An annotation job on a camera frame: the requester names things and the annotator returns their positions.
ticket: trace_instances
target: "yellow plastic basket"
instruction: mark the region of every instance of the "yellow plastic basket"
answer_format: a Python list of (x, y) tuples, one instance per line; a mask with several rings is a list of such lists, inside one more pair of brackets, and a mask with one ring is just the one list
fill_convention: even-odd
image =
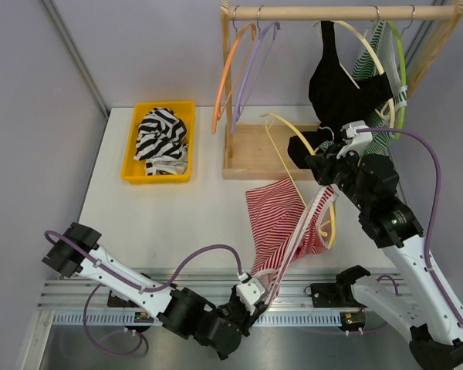
[[(153, 108), (164, 107), (175, 112), (175, 116), (184, 121), (187, 127), (185, 139), (188, 142), (188, 167), (187, 172), (182, 175), (153, 175), (146, 176), (144, 173), (144, 160), (135, 160), (136, 141), (138, 136), (137, 127), (140, 122)], [(195, 103), (190, 101), (181, 102), (148, 102), (138, 103), (133, 109), (132, 123), (130, 125), (129, 139), (123, 160), (122, 179), (130, 183), (187, 183), (191, 179), (192, 172), (192, 150), (194, 146), (194, 120)]]

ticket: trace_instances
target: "black cloth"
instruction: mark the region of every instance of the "black cloth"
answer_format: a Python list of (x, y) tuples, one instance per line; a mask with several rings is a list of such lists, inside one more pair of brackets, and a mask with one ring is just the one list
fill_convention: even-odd
[[(336, 51), (334, 23), (321, 22), (323, 33), (323, 57), (309, 82), (309, 100), (312, 103), (321, 127), (329, 127), (335, 134), (335, 141), (341, 140), (341, 127), (347, 123), (365, 120), (382, 103), (393, 96), (386, 73), (369, 79), (356, 80), (353, 84), (340, 66)], [(313, 148), (331, 140), (329, 130), (303, 133)], [(304, 158), (307, 149), (294, 136), (290, 139), (288, 154), (298, 168), (308, 168)]]

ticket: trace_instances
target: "orange hanger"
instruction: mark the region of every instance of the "orange hanger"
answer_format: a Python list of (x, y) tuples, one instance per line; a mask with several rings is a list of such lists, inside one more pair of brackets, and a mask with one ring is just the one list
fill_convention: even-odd
[(242, 29), (236, 34), (235, 36), (235, 42), (233, 43), (233, 46), (230, 50), (230, 53), (228, 54), (228, 58), (226, 59), (225, 67), (223, 68), (223, 75), (221, 75), (221, 82), (219, 84), (219, 89), (218, 89), (218, 94), (216, 96), (216, 103), (215, 103), (215, 110), (213, 111), (213, 122), (212, 122), (212, 128), (211, 128), (211, 133), (214, 135), (216, 133), (216, 126), (218, 125), (218, 121), (220, 120), (221, 116), (223, 116), (223, 112), (225, 109), (221, 108), (220, 102), (221, 102), (221, 97), (223, 95), (223, 90), (225, 89), (225, 80), (226, 76), (228, 75), (228, 72), (230, 70), (230, 66), (232, 65), (232, 60), (233, 57), (235, 56), (235, 53), (238, 48), (238, 44), (240, 43), (240, 40), (242, 39), (242, 36), (244, 35), (245, 31), (247, 29), (251, 29), (251, 36), (252, 36), (252, 41), (250, 43), (250, 46), (248, 47), (247, 54), (245, 55), (244, 61), (242, 63), (242, 66), (240, 67), (240, 71), (237, 74), (237, 77), (235, 78), (235, 81), (233, 82), (233, 85), (231, 85), (231, 91), (226, 97), (225, 104), (226, 106), (227, 102), (230, 100), (232, 97), (233, 89), (235, 88), (235, 84), (238, 81), (238, 77), (242, 74), (243, 69), (245, 68), (248, 55), (250, 54), (252, 50), (252, 45), (254, 45), (254, 38), (256, 34), (256, 27), (254, 23), (248, 23), (242, 27)]

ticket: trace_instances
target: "wooden clothes rack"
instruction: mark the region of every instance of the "wooden clothes rack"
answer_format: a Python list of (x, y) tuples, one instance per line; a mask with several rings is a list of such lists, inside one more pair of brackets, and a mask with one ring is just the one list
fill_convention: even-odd
[[(260, 21), (329, 21), (329, 20), (436, 20), (437, 25), (428, 36), (427, 41), (411, 63), (407, 73), (408, 98), (429, 70), (442, 47), (448, 40), (463, 16), (463, 0), (451, 0), (450, 5), (440, 6), (262, 6)], [(229, 6), (228, 1), (221, 2), (221, 33), (223, 38), (223, 59), (226, 62), (230, 53), (230, 21), (257, 20), (259, 6)], [(225, 95), (232, 90), (231, 72), (225, 80)], [(265, 132), (263, 123), (238, 122), (235, 133), (231, 132), (232, 99), (225, 105), (225, 157), (223, 160), (223, 177), (226, 180), (279, 180), (286, 176), (271, 142)], [(297, 123), (300, 130), (307, 127)], [(310, 123), (308, 130), (315, 128)], [(271, 134), (286, 161), (292, 176), (296, 180), (311, 180), (310, 170), (300, 170), (290, 160), (286, 149), (293, 132), (289, 127), (274, 125)]]

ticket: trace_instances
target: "gray floor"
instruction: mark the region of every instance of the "gray floor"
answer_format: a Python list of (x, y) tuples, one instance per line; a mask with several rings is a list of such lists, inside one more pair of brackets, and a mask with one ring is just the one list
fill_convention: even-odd
[[(118, 328), (93, 327), (95, 338)], [(192, 339), (185, 341), (163, 328), (150, 328), (145, 336), (149, 352), (132, 358), (113, 358), (98, 351), (80, 326), (54, 326), (46, 346), (42, 370), (313, 370), (419, 368), (407, 343), (392, 328), (377, 334), (346, 338), (335, 328), (253, 328), (229, 359), (220, 361), (210, 349)], [(106, 346), (121, 352), (135, 339), (120, 336)]]

